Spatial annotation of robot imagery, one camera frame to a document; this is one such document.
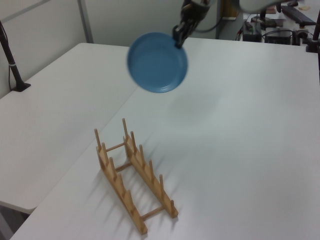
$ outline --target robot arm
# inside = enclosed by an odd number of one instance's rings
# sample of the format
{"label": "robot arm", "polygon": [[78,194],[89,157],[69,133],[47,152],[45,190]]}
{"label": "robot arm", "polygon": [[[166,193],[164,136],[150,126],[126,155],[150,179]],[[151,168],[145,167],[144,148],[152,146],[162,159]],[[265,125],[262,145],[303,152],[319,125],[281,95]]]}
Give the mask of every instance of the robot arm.
{"label": "robot arm", "polygon": [[[213,0],[184,0],[181,8],[181,21],[172,29],[175,46],[181,48],[187,37],[206,17]],[[267,7],[286,2],[286,0],[231,0],[231,3],[242,12],[257,13]]]}

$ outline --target white table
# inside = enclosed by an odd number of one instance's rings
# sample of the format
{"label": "white table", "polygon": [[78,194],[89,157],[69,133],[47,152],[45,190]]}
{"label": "white table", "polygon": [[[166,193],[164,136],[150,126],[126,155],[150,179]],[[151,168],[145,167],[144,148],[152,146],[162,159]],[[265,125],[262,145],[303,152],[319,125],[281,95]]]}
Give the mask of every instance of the white table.
{"label": "white table", "polygon": [[[119,144],[126,118],[156,176],[163,174],[179,215],[162,211],[146,220],[148,239],[318,240],[318,56],[301,47],[224,40],[189,38],[184,47],[183,83],[163,94],[137,88],[99,134],[107,147]],[[264,57],[251,61],[257,52]],[[146,237],[100,170],[96,145],[12,240]],[[125,159],[123,149],[109,156],[116,166]],[[159,203],[134,172],[124,170],[123,181],[145,214]]]}
{"label": "white table", "polygon": [[0,205],[31,213],[133,93],[127,51],[79,44],[0,99]]}

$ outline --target blue plate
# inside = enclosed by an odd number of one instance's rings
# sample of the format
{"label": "blue plate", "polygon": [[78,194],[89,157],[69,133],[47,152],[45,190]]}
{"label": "blue plate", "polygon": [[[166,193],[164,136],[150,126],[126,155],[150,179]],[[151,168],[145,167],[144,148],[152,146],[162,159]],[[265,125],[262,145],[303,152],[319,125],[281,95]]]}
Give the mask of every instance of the blue plate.
{"label": "blue plate", "polygon": [[184,80],[188,60],[185,50],[176,48],[171,36],[150,32],[133,42],[127,66],[140,87],[153,93],[165,93]]}

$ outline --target wooden peg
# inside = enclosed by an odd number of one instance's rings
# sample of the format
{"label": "wooden peg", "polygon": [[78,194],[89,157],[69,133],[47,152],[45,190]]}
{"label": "wooden peg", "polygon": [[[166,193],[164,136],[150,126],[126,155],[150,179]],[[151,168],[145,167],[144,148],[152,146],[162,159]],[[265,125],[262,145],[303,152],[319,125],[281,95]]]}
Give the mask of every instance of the wooden peg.
{"label": "wooden peg", "polygon": [[151,175],[151,183],[153,184],[155,181],[155,175],[154,175],[154,168],[152,167],[152,160],[149,160],[149,168],[150,168],[150,175]]}
{"label": "wooden peg", "polygon": [[144,232],[144,220],[142,219],[142,216],[139,217],[139,220],[140,220],[140,233],[143,233]]}
{"label": "wooden peg", "polygon": [[124,197],[125,196],[125,194],[126,194],[126,188],[125,188],[125,185],[124,185],[124,181],[123,181],[123,179],[122,179],[122,176],[121,176],[121,174],[120,173],[118,173],[118,179],[119,179],[119,181],[120,181],[120,186],[121,186],[121,196],[122,197]]}
{"label": "wooden peg", "polygon": [[99,147],[96,146],[95,149],[96,149],[96,153],[98,154],[98,160],[99,160],[100,168],[103,170],[103,169],[105,169],[106,167],[105,167],[105,164],[104,164],[104,162],[101,160],[101,157],[100,157],[100,155],[99,155]]}
{"label": "wooden peg", "polygon": [[171,204],[171,215],[175,214],[175,202],[173,200],[170,201]]}
{"label": "wooden peg", "polygon": [[105,159],[105,167],[107,167],[109,164],[109,158],[108,158],[108,154],[107,154],[107,150],[106,150],[106,145],[104,142],[102,143],[102,151],[103,151],[103,156]]}
{"label": "wooden peg", "polygon": [[100,152],[101,143],[100,143],[100,139],[99,139],[98,130],[96,128],[94,129],[94,134],[95,134],[96,143],[98,144],[98,151]]}
{"label": "wooden peg", "polygon": [[112,169],[112,175],[113,175],[113,181],[116,181],[117,179],[117,172],[115,169],[115,164],[114,164],[114,160],[112,159],[112,157],[110,157],[110,165],[111,165],[111,169]]}
{"label": "wooden peg", "polygon": [[130,210],[130,212],[131,212],[131,214],[133,215],[134,214],[134,212],[135,212],[135,206],[134,206],[134,201],[132,200],[132,196],[131,196],[131,191],[130,190],[128,190],[128,191],[126,191],[127,193],[128,193],[128,198],[129,198],[129,202],[130,202],[130,208],[131,208],[131,210]]}
{"label": "wooden peg", "polygon": [[165,190],[164,190],[164,179],[162,177],[162,174],[160,174],[160,189],[161,189],[161,198],[164,199]]}
{"label": "wooden peg", "polygon": [[127,139],[123,137],[125,155],[128,159],[130,159],[132,157],[132,153],[131,153],[128,141],[129,141],[129,137]]}
{"label": "wooden peg", "polygon": [[140,155],[141,155],[141,161],[142,161],[142,169],[144,170],[146,166],[146,161],[145,161],[144,150],[141,144],[139,145],[139,148],[140,148]]}
{"label": "wooden peg", "polygon": [[132,145],[133,145],[133,154],[136,154],[137,146],[136,146],[136,140],[135,140],[135,135],[133,131],[131,131],[131,139],[132,139]]}
{"label": "wooden peg", "polygon": [[122,123],[123,123],[123,129],[124,129],[124,134],[125,134],[125,140],[128,139],[128,130],[127,130],[127,125],[126,125],[126,120],[122,118]]}

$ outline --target pole base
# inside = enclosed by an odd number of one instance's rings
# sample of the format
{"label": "pole base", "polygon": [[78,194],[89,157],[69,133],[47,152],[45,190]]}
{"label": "pole base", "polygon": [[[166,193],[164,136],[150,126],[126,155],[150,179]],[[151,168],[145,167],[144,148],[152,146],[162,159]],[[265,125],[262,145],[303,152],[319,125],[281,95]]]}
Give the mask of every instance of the pole base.
{"label": "pole base", "polygon": [[21,93],[21,92],[23,92],[24,90],[26,90],[30,86],[31,86],[30,83],[25,83],[24,82],[24,84],[22,86],[19,86],[19,87],[15,86],[14,88],[12,88],[12,91]]}

